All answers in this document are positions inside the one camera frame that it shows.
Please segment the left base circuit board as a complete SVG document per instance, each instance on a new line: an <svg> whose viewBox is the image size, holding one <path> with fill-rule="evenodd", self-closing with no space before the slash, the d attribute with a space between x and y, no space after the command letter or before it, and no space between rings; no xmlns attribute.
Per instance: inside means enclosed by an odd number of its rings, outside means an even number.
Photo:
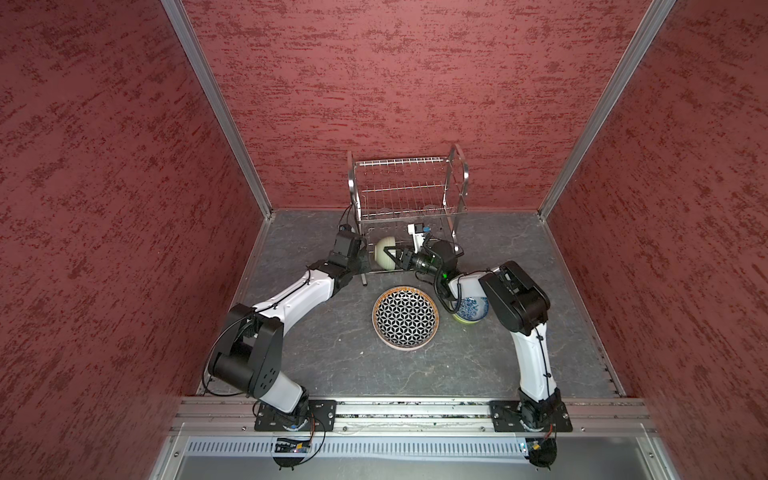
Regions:
<svg viewBox="0 0 768 480"><path fill-rule="evenodd" d="M280 468L293 470L314 455L313 440L279 437L272 452L272 460Z"/></svg>

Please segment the right base circuit board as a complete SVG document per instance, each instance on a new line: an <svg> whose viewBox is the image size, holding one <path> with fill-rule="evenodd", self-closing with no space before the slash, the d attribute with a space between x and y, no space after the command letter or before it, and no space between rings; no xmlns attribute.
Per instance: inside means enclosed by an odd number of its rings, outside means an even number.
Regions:
<svg viewBox="0 0 768 480"><path fill-rule="evenodd" d="M537 468L550 469L558 454L557 442L554 438L526 439L525 449L525 458Z"/></svg>

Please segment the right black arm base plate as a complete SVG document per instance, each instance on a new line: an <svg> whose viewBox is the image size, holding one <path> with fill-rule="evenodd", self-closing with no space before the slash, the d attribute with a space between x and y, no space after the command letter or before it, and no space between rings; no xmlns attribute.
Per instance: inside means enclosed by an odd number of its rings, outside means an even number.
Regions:
<svg viewBox="0 0 768 480"><path fill-rule="evenodd" d="M541 405L529 401L501 401L489 403L490 418L497 433L546 434L571 433L573 425L563 402Z"/></svg>

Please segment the pale green bowl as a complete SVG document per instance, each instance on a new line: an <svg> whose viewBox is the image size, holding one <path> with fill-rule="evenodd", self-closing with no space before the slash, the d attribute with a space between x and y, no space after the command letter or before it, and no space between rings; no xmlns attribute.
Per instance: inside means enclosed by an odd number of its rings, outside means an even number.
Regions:
<svg viewBox="0 0 768 480"><path fill-rule="evenodd" d="M395 261L386 253L388 247L395 247L396 239L394 236L387 236L379 240L374 248L374 261L385 271L393 271L396 268Z"/></svg>

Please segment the base circuit board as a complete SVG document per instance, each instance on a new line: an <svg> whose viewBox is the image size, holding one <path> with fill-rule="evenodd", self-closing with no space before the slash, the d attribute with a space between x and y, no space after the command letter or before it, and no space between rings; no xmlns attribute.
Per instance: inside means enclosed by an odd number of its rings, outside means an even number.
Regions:
<svg viewBox="0 0 768 480"><path fill-rule="evenodd" d="M313 440L279 437L272 452L272 460L280 468L293 470L314 455Z"/></svg>
<svg viewBox="0 0 768 480"><path fill-rule="evenodd" d="M526 439L525 449L525 458L537 468L550 469L558 454L557 442L554 438Z"/></svg>

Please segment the lime green bowl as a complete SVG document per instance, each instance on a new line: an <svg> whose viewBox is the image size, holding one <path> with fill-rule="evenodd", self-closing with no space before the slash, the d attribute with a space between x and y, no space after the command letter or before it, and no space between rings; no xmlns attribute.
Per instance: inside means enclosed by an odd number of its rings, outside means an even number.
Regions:
<svg viewBox="0 0 768 480"><path fill-rule="evenodd" d="M475 324L479 324L481 321L483 321L487 317L487 315L484 314L484 315L480 315L480 316L475 315L475 316L472 316L472 317L464 317L464 316L459 315L458 313L454 313L452 315L452 317L456 321L458 321L458 322L460 322L462 324L475 325Z"/></svg>

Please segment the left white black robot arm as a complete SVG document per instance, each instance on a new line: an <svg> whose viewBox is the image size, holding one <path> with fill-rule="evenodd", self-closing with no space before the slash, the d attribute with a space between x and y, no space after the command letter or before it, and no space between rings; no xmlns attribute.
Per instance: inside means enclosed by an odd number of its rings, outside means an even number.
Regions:
<svg viewBox="0 0 768 480"><path fill-rule="evenodd" d="M309 397L281 372L284 337L362 272L364 246L363 236L343 227L328 257L298 281L254 306L234 305L209 353L208 375L271 408L286 429L303 428L311 418Z"/></svg>

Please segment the blue floral white bowl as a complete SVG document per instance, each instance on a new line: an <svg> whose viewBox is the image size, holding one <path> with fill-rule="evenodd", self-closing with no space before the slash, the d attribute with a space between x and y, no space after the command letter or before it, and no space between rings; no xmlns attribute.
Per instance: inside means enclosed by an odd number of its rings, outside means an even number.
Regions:
<svg viewBox="0 0 768 480"><path fill-rule="evenodd" d="M454 313L464 317L472 317L488 315L489 309L490 306L486 297L465 297L458 304Z"/></svg>

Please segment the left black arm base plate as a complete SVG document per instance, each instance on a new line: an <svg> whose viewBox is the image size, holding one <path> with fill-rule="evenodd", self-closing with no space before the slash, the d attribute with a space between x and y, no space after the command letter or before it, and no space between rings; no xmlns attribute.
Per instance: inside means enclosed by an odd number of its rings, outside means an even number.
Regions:
<svg viewBox="0 0 768 480"><path fill-rule="evenodd" d="M330 432L334 428L337 402L334 400L300 400L289 413L269 404L253 405L254 430L257 432L309 432L312 427Z"/></svg>

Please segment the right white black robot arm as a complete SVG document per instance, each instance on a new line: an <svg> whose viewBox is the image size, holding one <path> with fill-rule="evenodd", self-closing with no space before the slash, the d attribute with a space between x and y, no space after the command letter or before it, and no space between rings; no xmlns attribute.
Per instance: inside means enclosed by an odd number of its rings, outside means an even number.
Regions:
<svg viewBox="0 0 768 480"><path fill-rule="evenodd" d="M551 302L544 290L514 261L464 272L462 247L426 235L420 247L399 246L392 238L375 247L384 269L425 275L443 308L461 322L474 324L493 314L510 332L520 370L519 417L524 429L553 429L563 405L549 360L546 339Z"/></svg>

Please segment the aluminium corner post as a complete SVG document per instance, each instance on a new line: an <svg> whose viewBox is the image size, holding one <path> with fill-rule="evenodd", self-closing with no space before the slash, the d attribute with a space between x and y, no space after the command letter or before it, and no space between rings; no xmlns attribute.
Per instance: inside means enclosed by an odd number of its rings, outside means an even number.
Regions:
<svg viewBox="0 0 768 480"><path fill-rule="evenodd" d="M566 187L584 160L675 4L675 0L653 0L650 2L590 114L582 133L576 140L560 173L538 209L538 217L541 222L545 223L548 221Z"/></svg>
<svg viewBox="0 0 768 480"><path fill-rule="evenodd" d="M249 189L266 221L273 217L273 207L256 171L245 142L236 126L210 64L192 26L182 1L162 0L172 28L209 102Z"/></svg>

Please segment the right aluminium corner post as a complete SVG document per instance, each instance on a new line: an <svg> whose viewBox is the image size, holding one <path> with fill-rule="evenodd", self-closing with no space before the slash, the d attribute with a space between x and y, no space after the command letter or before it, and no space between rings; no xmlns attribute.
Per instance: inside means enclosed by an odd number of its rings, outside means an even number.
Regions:
<svg viewBox="0 0 768 480"><path fill-rule="evenodd" d="M653 0L650 2L590 114L582 133L576 140L560 173L538 209L538 217L541 222L545 223L548 221L566 187L584 160L675 4L675 0Z"/></svg>

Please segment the white patterned deep plate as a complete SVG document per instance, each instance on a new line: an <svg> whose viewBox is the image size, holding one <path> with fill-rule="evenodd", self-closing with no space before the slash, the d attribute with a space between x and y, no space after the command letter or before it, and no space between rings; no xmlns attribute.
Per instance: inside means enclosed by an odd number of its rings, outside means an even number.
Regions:
<svg viewBox="0 0 768 480"><path fill-rule="evenodd" d="M383 292L372 308L372 325L390 348L414 351L435 337L439 310L431 297L412 286L397 286Z"/></svg>

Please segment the aluminium front rail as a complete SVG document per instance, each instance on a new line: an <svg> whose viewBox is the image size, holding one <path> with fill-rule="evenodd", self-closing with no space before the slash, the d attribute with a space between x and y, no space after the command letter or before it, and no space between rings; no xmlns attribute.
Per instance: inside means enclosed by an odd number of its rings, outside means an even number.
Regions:
<svg viewBox="0 0 768 480"><path fill-rule="evenodd" d="M362 457L524 463L526 439L554 438L558 455L570 440L605 440L629 446L645 460L659 458L656 428L641 399L568 399L571 433L497 433L490 399L339 397L334 428L309 432L257 432L253 401L186 397L171 428L167 463L187 457L272 458L276 439L312 439L311 459Z"/></svg>

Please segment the steel two-tier dish rack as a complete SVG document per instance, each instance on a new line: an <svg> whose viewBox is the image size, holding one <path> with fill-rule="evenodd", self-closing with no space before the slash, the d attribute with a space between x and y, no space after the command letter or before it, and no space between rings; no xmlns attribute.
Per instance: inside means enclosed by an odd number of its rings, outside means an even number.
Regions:
<svg viewBox="0 0 768 480"><path fill-rule="evenodd" d="M432 239L449 241L456 253L461 251L456 232L466 209L469 165L459 145L445 156L356 160L348 153L347 166L351 212L366 240L370 274L398 270L381 269L374 248L394 236L397 247L413 250L408 224L424 223Z"/></svg>

